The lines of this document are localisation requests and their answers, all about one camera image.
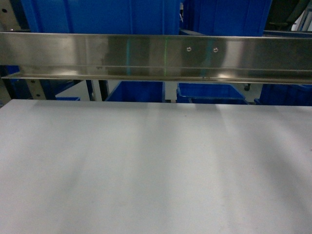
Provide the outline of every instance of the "white table surface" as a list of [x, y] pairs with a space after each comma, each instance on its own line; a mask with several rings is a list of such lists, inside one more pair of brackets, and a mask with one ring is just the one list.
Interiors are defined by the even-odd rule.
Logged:
[[312, 107], [13, 100], [1, 234], [311, 234]]

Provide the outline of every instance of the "blue storage crate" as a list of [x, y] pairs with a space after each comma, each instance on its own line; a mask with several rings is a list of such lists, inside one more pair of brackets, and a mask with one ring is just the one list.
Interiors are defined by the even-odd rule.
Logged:
[[312, 85], [264, 84], [260, 105], [312, 106]]
[[272, 0], [185, 0], [183, 28], [210, 36], [262, 36]]
[[58, 101], [80, 101], [79, 97], [57, 97]]
[[244, 99], [222, 99], [222, 98], [190, 98], [190, 103], [249, 105], [249, 103]]
[[178, 83], [176, 101], [190, 103], [190, 100], [193, 103], [232, 104], [236, 101], [243, 103], [245, 97], [230, 84]]
[[45, 33], [173, 34], [180, 0], [21, 0], [30, 30]]
[[165, 83], [121, 81], [105, 101], [165, 102]]

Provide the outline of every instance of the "metal rail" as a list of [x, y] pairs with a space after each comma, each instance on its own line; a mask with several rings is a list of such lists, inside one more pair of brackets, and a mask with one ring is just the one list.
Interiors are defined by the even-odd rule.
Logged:
[[10, 78], [312, 83], [312, 39], [0, 33]]

